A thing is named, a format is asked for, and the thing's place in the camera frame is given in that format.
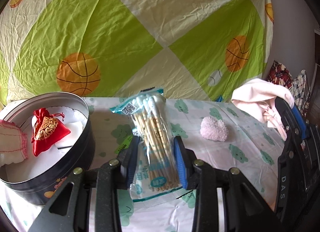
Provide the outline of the white cloud print tablecloth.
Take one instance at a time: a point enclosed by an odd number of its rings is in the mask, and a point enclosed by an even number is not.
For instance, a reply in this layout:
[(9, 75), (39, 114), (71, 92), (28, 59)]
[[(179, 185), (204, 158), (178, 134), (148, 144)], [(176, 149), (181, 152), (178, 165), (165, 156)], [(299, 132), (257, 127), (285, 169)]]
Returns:
[[(121, 98), (86, 98), (96, 142), (93, 168), (115, 156), (130, 130), (127, 117), (110, 111), (121, 102)], [(269, 206), (275, 205), (277, 159), (284, 146), (276, 130), (231, 103), (169, 99), (166, 106), (172, 130), (182, 138), (185, 147), (215, 168), (239, 168)], [(225, 142), (213, 142), (201, 136), (201, 121), (207, 116), (226, 123), (229, 134)], [(195, 192), (184, 189), (173, 192), (168, 202), (159, 197), (134, 203), (128, 193), (120, 193), (123, 231), (191, 231), (194, 207)]]

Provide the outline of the red patterned hanging garment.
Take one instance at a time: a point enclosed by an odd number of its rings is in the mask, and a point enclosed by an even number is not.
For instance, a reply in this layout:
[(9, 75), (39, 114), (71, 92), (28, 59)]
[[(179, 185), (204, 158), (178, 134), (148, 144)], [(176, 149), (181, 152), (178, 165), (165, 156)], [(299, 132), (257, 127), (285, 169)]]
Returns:
[(267, 76), (267, 81), (276, 85), (284, 86), (287, 89), (292, 87), (293, 79), (289, 70), (284, 64), (274, 61), (269, 74)]

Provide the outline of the white cloth red stitching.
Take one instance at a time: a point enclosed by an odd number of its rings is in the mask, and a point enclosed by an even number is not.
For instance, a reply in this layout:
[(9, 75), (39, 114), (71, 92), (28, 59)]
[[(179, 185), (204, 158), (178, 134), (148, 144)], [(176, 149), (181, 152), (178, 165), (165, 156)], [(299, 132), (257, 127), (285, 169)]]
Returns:
[(20, 163), (28, 158), (27, 135), (14, 123), (1, 120), (1, 166)]

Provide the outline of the red gold drawstring pouch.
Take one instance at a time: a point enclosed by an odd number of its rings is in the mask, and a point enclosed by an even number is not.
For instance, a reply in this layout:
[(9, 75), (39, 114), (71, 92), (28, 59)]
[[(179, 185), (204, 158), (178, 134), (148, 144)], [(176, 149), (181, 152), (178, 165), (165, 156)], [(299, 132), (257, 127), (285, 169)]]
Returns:
[(65, 114), (50, 114), (46, 108), (40, 108), (33, 112), (36, 118), (33, 126), (31, 143), (33, 145), (33, 155), (39, 156), (42, 152), (49, 150), (52, 145), (60, 141), (71, 131), (63, 124)]

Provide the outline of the green tissue pack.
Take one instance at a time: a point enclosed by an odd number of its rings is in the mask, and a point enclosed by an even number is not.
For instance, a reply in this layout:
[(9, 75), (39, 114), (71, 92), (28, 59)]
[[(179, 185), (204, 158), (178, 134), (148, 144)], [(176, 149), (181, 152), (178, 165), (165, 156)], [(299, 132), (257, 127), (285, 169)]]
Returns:
[(118, 147), (114, 151), (116, 155), (118, 155), (121, 151), (124, 149), (127, 149), (132, 141), (133, 135), (127, 135), (125, 137), (118, 137), (117, 138), (117, 144)]

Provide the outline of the cotton swab packet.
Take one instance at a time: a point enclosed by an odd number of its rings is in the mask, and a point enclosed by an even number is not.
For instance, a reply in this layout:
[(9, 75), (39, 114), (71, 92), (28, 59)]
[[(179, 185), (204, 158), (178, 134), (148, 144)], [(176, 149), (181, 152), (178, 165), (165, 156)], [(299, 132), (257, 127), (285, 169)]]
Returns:
[(161, 88), (144, 90), (111, 108), (129, 116), (132, 134), (140, 138), (137, 163), (129, 181), (133, 201), (143, 201), (173, 192), (182, 186), (174, 155), (172, 131), (166, 120), (165, 97)]

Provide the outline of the round black cookie tin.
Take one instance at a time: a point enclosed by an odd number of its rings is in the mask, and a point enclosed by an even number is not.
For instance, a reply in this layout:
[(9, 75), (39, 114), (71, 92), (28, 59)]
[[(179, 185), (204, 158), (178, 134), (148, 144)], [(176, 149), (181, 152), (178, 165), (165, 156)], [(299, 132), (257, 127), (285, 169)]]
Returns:
[[(34, 111), (46, 108), (71, 130), (61, 148), (53, 145), (34, 156), (31, 137)], [(27, 135), (28, 158), (1, 167), (1, 182), (31, 204), (45, 205), (75, 168), (88, 170), (92, 164), (95, 140), (91, 128), (89, 106), (78, 95), (52, 92), (9, 103), (1, 119), (16, 124)]]

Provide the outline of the pink fabric pouch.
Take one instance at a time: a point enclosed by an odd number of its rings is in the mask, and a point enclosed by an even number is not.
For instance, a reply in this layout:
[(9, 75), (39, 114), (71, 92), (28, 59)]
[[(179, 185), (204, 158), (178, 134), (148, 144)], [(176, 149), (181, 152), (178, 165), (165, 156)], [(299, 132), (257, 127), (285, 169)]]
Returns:
[(275, 105), (277, 97), (287, 102), (290, 108), (294, 107), (295, 100), (287, 88), (256, 78), (236, 88), (231, 102), (256, 120), (266, 123), (267, 127), (277, 129), (282, 140), (286, 140), (287, 134)]

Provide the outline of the basketball pattern bed sheet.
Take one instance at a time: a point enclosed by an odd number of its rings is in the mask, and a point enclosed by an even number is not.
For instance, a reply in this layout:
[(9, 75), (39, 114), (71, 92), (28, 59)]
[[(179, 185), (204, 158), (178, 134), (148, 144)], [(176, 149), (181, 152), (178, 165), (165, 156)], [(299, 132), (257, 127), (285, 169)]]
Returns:
[(271, 0), (1, 0), (1, 105), (49, 92), (228, 101), (263, 75)]

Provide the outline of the pink fuzzy pompom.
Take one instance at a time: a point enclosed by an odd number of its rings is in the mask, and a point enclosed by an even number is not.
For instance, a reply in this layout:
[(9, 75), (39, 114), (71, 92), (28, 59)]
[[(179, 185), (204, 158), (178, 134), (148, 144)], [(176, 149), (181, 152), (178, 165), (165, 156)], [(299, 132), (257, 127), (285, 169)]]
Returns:
[(208, 140), (225, 142), (228, 138), (228, 129), (222, 119), (204, 117), (201, 121), (200, 134)]

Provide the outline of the plaid hanging garment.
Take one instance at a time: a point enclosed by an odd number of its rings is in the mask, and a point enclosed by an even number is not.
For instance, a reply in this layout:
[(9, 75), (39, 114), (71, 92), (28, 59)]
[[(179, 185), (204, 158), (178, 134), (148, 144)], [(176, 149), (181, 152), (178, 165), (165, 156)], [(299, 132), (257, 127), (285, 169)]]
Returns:
[(311, 90), (308, 83), (306, 70), (302, 70), (292, 83), (292, 92), (295, 105), (300, 110), (302, 117), (305, 118), (310, 104)]

